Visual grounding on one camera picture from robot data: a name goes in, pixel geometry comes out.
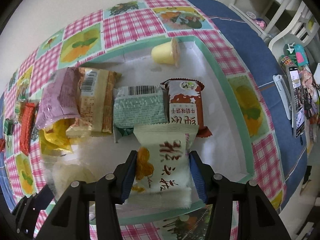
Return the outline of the yellow pudding cup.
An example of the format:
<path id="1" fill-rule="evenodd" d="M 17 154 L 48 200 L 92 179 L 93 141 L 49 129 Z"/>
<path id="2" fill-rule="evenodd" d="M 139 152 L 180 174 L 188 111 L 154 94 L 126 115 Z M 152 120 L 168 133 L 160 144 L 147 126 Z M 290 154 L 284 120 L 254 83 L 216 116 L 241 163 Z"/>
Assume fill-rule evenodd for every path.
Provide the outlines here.
<path id="1" fill-rule="evenodd" d="M 153 61 L 159 64 L 169 64 L 178 67 L 180 61 L 180 46 L 176 38 L 155 46 L 151 51 Z"/>

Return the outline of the dark green snack packet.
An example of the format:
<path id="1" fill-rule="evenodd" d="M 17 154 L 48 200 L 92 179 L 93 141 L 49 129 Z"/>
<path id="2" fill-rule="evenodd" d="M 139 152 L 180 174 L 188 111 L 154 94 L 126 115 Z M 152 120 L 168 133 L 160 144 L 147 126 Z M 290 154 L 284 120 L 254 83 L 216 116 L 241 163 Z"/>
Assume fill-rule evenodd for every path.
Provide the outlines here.
<path id="1" fill-rule="evenodd" d="M 11 119 L 5 119 L 4 134 L 12 135 L 14 129 L 14 122 Z"/>

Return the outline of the white tray with teal rim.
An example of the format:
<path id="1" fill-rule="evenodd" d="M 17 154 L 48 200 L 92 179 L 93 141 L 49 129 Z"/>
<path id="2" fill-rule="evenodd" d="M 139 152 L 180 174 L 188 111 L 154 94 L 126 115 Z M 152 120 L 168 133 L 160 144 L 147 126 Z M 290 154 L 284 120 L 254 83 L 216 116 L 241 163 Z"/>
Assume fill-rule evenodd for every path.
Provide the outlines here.
<path id="1" fill-rule="evenodd" d="M 212 136 L 196 138 L 192 149 L 201 160 L 230 181 L 245 183 L 252 179 L 253 152 L 241 109 L 222 69 L 208 47 L 196 36 L 179 36 L 181 57 L 178 67 L 157 64 L 152 48 L 165 43 L 164 37 L 150 38 L 118 47 L 85 63 L 86 67 L 121 74 L 118 87 L 159 85 L 170 78 L 189 78 L 204 84 L 202 105 L 204 124 Z M 74 152 L 96 176 L 115 170 L 132 150 L 139 148 L 134 135 L 92 137 L 75 146 Z"/>

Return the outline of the smartphone on stand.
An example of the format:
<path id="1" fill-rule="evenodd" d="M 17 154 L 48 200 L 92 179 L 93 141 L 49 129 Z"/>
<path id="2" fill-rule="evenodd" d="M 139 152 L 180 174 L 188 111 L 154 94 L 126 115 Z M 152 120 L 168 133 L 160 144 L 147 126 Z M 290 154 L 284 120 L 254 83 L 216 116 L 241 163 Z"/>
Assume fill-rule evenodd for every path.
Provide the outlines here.
<path id="1" fill-rule="evenodd" d="M 286 74 L 289 83 L 291 105 L 292 105 L 292 131 L 295 138 L 304 132 L 304 98 L 297 66 L 287 66 Z"/>

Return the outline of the clear-wrapped round white bun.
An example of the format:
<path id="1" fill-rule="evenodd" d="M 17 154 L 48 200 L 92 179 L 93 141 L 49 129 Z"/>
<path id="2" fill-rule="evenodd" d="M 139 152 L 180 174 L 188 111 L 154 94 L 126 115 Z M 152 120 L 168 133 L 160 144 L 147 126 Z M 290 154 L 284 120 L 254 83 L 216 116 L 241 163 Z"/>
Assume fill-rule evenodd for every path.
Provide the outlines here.
<path id="1" fill-rule="evenodd" d="M 43 174 L 47 185 L 58 201 L 73 181 L 92 183 L 96 176 L 77 154 L 67 153 L 61 156 L 42 155 Z"/>

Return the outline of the pink checkered picture tablecloth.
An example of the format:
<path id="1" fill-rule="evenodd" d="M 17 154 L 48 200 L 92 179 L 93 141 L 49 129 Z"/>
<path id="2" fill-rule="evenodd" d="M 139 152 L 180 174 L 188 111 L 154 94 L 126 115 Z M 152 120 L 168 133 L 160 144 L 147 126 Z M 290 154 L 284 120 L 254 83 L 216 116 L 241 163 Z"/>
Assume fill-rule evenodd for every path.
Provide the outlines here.
<path id="1" fill-rule="evenodd" d="M 247 121 L 253 139 L 255 179 L 277 211 L 285 207 L 287 186 L 274 129 L 276 113 L 271 100 L 275 90 L 261 92 L 279 70 L 276 59 L 262 39 L 226 5 L 215 0 L 140 0 L 115 5 L 84 16 L 47 38 L 22 62 L 1 97 L 1 114 L 10 118 L 18 89 L 27 82 L 27 92 L 37 95 L 50 74 L 62 66 L 62 47 L 75 41 L 90 27 L 100 28 L 96 47 L 68 59 L 78 66 L 106 55 L 118 46 L 151 37 L 191 35 L 198 37 L 214 55 L 225 76 L 244 81 L 254 91 L 263 123 Z"/>

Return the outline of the light teal snack packet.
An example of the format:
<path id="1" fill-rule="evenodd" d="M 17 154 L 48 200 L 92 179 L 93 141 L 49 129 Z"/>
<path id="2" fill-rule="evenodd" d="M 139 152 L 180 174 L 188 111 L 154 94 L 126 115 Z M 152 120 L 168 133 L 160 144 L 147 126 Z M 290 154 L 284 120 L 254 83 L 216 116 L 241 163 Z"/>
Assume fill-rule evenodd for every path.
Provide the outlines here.
<path id="1" fill-rule="evenodd" d="M 114 141 L 131 135 L 136 125 L 168 122 L 165 91 L 161 86 L 123 86 L 113 90 Z"/>

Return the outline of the red patterned packet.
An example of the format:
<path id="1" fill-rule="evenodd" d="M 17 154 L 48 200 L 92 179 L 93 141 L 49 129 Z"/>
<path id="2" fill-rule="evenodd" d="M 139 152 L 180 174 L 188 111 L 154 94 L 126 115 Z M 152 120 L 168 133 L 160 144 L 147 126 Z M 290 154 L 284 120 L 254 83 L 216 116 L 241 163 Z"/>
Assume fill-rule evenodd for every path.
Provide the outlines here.
<path id="1" fill-rule="evenodd" d="M 30 152 L 31 127 L 33 124 L 35 103 L 28 102 L 25 104 L 22 115 L 21 134 L 20 134 L 20 151 L 28 156 Z"/>

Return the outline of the white calligraphy snack packet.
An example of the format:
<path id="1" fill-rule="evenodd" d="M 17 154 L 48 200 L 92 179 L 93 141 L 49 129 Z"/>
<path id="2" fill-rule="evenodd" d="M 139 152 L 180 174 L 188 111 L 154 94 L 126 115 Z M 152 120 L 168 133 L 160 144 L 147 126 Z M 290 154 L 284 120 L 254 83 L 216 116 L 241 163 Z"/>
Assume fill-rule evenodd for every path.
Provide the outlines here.
<path id="1" fill-rule="evenodd" d="M 190 148 L 199 127 L 188 124 L 137 125 L 140 143 L 134 184 L 128 203 L 149 208 L 189 208 Z"/>

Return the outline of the green-edged clear biscuit packet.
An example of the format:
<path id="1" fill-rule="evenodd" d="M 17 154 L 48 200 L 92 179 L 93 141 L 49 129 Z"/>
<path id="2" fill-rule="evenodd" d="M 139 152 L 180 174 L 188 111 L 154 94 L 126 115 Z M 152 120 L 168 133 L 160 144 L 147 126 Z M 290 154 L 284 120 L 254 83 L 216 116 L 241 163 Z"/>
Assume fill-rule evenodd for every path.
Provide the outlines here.
<path id="1" fill-rule="evenodd" d="M 17 101 L 14 108 L 14 120 L 16 123 L 22 122 L 22 116 L 25 108 L 25 101 Z"/>

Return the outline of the yellow soft bread packet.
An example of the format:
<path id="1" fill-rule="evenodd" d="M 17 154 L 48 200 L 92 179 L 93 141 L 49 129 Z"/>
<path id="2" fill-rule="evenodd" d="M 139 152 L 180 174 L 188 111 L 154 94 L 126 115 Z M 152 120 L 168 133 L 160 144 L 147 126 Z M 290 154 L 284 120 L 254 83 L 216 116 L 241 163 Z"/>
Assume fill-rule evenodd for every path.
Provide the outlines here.
<path id="1" fill-rule="evenodd" d="M 66 131 L 74 121 L 74 118 L 61 119 L 39 130 L 41 153 L 44 155 L 58 155 L 58 151 L 73 153 Z"/>

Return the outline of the maroon milk biscuit packet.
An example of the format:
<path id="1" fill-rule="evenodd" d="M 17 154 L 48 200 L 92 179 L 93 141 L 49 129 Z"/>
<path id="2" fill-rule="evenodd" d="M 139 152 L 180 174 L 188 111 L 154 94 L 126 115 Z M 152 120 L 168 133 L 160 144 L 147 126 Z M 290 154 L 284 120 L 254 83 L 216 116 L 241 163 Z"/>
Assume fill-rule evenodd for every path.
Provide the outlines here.
<path id="1" fill-rule="evenodd" d="M 169 97 L 169 122 L 175 124 L 197 125 L 197 137 L 212 136 L 204 124 L 202 91 L 204 84 L 187 78 L 168 79 L 161 83 Z"/>

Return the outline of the dark red nice snack packet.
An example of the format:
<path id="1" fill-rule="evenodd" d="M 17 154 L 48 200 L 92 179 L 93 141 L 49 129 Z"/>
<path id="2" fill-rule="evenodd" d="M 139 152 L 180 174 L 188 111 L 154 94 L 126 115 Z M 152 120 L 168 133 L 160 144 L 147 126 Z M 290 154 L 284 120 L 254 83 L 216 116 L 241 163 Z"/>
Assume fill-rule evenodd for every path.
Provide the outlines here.
<path id="1" fill-rule="evenodd" d="M 5 149 L 5 139 L 0 139 L 0 152 L 3 152 Z"/>

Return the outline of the purple snack packet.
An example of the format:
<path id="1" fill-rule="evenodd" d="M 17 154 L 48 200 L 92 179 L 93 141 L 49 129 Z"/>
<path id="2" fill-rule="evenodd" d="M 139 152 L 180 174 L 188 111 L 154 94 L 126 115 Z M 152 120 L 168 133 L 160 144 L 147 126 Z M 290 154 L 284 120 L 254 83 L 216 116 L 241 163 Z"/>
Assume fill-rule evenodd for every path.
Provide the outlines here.
<path id="1" fill-rule="evenodd" d="M 43 88 L 35 126 L 44 129 L 53 123 L 80 116 L 77 105 L 78 68 L 68 67 L 52 73 Z"/>

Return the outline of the orange barcode bread packet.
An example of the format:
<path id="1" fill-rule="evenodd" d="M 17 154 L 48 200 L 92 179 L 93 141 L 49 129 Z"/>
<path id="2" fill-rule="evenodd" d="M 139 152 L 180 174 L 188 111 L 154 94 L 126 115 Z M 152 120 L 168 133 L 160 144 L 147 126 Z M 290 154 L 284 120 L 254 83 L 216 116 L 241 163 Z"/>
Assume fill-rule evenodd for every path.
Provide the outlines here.
<path id="1" fill-rule="evenodd" d="M 67 129 L 69 138 L 102 137 L 113 132 L 113 90 L 121 74 L 80 67 L 78 109 L 80 116 Z"/>

